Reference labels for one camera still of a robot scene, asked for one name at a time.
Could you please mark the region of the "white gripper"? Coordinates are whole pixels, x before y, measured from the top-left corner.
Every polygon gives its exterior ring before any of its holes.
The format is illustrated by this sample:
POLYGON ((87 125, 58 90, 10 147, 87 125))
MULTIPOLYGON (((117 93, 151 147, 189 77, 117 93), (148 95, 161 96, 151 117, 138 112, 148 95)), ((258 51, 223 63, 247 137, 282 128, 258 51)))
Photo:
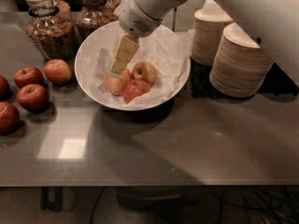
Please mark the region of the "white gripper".
POLYGON ((165 15, 187 0, 121 0, 119 23, 125 33, 118 41, 110 71, 107 75, 118 78, 139 49, 139 37, 151 35, 165 15))

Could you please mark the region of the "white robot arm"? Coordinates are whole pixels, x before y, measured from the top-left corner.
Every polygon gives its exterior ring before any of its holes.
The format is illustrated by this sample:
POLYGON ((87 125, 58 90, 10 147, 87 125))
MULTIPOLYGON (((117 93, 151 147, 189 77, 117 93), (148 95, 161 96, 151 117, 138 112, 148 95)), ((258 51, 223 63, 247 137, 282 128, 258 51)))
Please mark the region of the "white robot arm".
MULTIPOLYGON (((121 0, 122 30, 146 37, 188 0, 121 0)), ((214 0, 299 85, 299 0, 214 0)))

